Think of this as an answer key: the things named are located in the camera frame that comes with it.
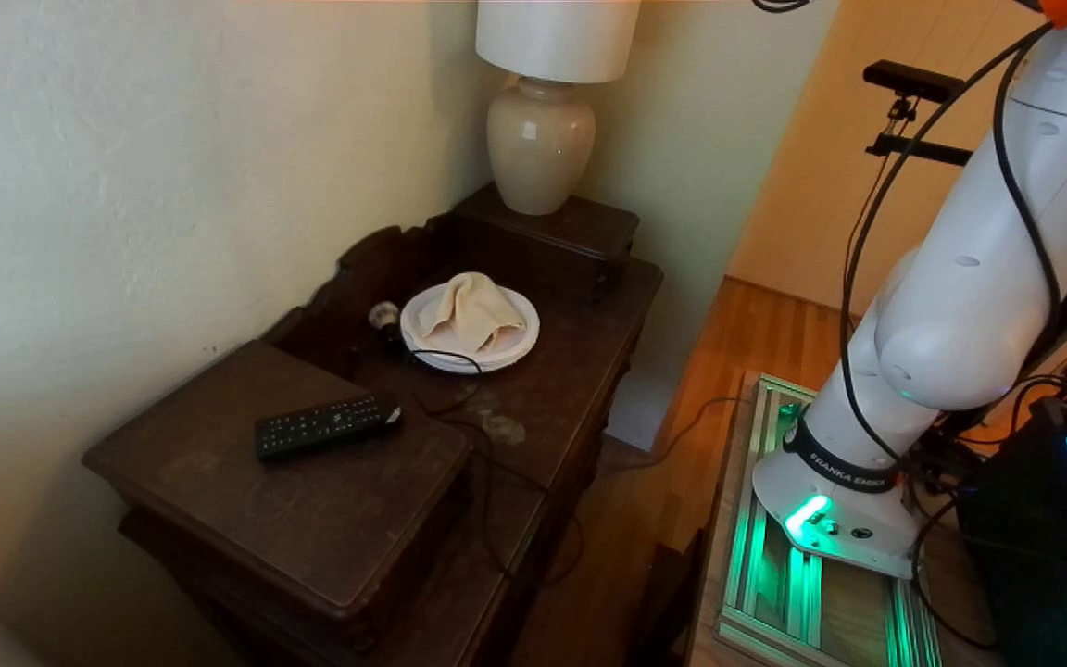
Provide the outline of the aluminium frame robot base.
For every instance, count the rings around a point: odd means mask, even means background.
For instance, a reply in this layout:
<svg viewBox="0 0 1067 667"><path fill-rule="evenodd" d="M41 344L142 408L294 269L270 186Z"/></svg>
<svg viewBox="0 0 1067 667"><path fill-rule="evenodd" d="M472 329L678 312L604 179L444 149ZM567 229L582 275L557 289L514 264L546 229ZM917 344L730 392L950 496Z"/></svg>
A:
<svg viewBox="0 0 1067 667"><path fill-rule="evenodd" d="M757 505L748 469L806 399L769 374L742 380L685 667L1004 667L950 635L906 581L791 547Z"/></svg>

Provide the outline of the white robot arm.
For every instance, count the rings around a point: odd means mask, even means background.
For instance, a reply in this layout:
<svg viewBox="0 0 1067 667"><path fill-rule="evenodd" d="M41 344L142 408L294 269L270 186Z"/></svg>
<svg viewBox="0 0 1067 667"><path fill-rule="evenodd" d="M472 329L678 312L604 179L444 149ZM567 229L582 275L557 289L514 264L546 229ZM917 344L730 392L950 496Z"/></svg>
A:
<svg viewBox="0 0 1067 667"><path fill-rule="evenodd" d="M903 578L903 452L1004 397L1067 296L1067 0L1009 75L994 128L848 336L752 492L816 555Z"/></svg>

